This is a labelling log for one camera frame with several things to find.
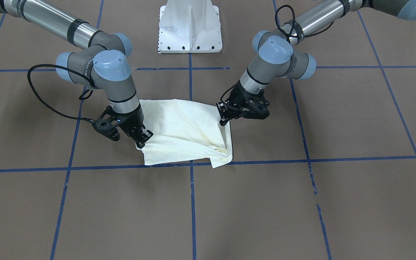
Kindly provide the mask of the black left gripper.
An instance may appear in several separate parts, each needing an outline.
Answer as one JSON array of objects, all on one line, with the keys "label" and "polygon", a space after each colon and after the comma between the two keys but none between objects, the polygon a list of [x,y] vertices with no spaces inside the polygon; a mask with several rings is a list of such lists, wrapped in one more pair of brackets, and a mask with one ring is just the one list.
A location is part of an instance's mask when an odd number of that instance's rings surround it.
[{"label": "black left gripper", "polygon": [[226,126],[230,120],[240,117],[253,120],[264,120],[269,117],[269,101],[264,97],[264,89],[260,88],[258,94],[246,91],[238,81],[226,90],[221,96],[220,102],[216,103],[220,114],[220,125]]}]

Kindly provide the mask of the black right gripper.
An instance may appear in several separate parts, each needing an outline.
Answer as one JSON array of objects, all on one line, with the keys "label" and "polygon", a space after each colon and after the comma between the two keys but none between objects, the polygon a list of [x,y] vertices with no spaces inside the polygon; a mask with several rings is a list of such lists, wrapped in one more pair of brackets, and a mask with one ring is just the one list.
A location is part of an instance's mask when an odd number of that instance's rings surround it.
[{"label": "black right gripper", "polygon": [[112,141],[120,140],[120,128],[129,138],[136,142],[136,146],[142,149],[145,143],[153,136],[152,131],[147,130],[143,123],[144,114],[139,105],[134,111],[129,113],[118,113],[109,105],[100,117],[92,122],[96,132],[104,135]]}]

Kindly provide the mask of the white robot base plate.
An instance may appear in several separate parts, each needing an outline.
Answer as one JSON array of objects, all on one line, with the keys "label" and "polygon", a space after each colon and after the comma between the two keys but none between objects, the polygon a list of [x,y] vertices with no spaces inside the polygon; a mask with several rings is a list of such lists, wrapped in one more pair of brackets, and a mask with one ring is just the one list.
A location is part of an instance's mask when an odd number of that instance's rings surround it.
[{"label": "white robot base plate", "polygon": [[222,51],[220,12],[211,0],[169,0],[159,15],[159,53]]}]

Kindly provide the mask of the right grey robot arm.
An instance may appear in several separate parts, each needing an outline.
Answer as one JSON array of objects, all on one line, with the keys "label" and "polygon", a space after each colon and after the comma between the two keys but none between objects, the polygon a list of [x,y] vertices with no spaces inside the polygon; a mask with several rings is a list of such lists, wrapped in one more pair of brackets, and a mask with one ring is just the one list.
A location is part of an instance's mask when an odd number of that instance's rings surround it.
[{"label": "right grey robot arm", "polygon": [[110,140],[120,140],[123,131],[143,148],[153,133],[147,130],[144,114],[127,58],[132,43],[121,33],[107,34],[83,19],[61,10],[44,0],[0,0],[0,13],[22,18],[65,39],[80,52],[61,53],[55,64],[31,67],[27,80],[38,100],[42,100],[33,86],[31,73],[38,68],[55,68],[65,81],[86,86],[80,100],[88,99],[94,90],[103,90],[109,105],[96,120],[71,117],[86,121],[97,133]]}]

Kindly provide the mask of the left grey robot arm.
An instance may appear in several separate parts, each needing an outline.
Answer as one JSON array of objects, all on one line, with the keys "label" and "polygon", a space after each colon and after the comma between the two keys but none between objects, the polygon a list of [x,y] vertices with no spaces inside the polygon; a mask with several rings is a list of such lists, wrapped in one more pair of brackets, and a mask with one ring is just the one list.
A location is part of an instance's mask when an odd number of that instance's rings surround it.
[{"label": "left grey robot arm", "polygon": [[269,116],[266,86],[276,77],[309,79],[316,70],[315,58],[294,50],[306,38],[323,33],[348,13],[370,7],[402,20],[416,20],[416,0],[323,0],[299,16],[291,10],[292,19],[284,24],[274,20],[274,31],[260,31],[252,40],[256,56],[236,84],[216,104],[220,125],[240,117],[264,120]]}]

